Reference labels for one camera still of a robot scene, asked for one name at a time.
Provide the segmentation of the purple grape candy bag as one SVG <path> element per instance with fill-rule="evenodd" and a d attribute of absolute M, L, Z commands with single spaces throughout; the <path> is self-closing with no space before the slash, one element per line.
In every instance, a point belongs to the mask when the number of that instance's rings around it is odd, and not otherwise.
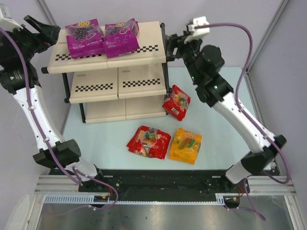
<path fill-rule="evenodd" d="M 140 48 L 138 33 L 138 22 L 134 18 L 124 23 L 106 24 L 103 41 L 106 57 L 114 58 L 135 52 Z"/>
<path fill-rule="evenodd" d="M 97 19 L 65 26 L 69 53 L 73 59 L 105 53 L 104 34 Z"/>

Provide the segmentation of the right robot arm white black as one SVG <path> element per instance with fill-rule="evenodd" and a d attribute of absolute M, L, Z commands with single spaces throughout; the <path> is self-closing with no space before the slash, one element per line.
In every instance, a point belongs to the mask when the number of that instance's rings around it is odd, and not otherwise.
<path fill-rule="evenodd" d="M 283 135 L 267 130 L 235 95 L 232 86 L 220 75 L 224 65 L 220 48 L 201 46 L 201 39 L 185 41 L 187 35 L 173 34 L 166 39 L 166 59 L 182 59 L 188 70 L 199 100 L 221 114 L 241 135 L 249 153 L 225 173 L 224 179 L 237 184 L 243 179 L 261 173 L 280 153 L 286 143 Z"/>

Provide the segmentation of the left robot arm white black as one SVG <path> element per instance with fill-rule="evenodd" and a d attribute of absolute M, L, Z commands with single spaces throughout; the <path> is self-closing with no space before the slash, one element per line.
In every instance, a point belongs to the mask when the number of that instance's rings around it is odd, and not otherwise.
<path fill-rule="evenodd" d="M 50 121 L 42 87 L 31 64 L 35 53 L 42 53 L 57 43 L 60 27 L 41 23 L 29 15 L 24 20 L 37 33 L 4 13 L 0 15 L 0 65 L 3 67 L 0 84 L 13 95 L 33 130 L 38 149 L 34 161 L 61 170 L 80 185 L 80 192 L 101 192 L 105 188 L 101 170 L 84 160 L 77 142 L 65 140 Z"/>

